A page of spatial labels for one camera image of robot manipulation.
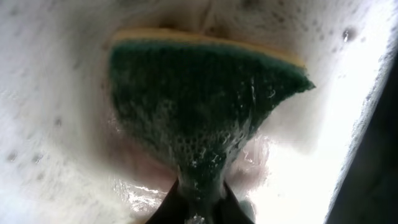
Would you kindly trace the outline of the green yellow sponge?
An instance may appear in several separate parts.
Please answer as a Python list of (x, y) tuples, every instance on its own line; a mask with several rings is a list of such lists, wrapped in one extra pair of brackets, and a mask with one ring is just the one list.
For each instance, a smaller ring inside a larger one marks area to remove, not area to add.
[(108, 78), (122, 129), (176, 170), (185, 223), (214, 223), (239, 153), (276, 106), (314, 88), (273, 50), (161, 28), (115, 33)]

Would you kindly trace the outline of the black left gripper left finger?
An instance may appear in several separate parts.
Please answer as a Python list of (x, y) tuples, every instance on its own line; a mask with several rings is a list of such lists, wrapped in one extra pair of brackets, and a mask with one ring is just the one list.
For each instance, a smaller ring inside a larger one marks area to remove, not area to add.
[(188, 214), (188, 202), (178, 191), (179, 181), (165, 196), (155, 213), (146, 221), (146, 224), (184, 224)]

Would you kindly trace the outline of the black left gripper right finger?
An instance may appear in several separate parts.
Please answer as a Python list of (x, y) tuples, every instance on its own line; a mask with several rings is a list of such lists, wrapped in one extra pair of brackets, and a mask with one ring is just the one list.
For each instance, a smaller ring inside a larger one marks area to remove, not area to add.
[(214, 207), (215, 224), (254, 224), (239, 206), (239, 202), (226, 182), (223, 182), (225, 196)]

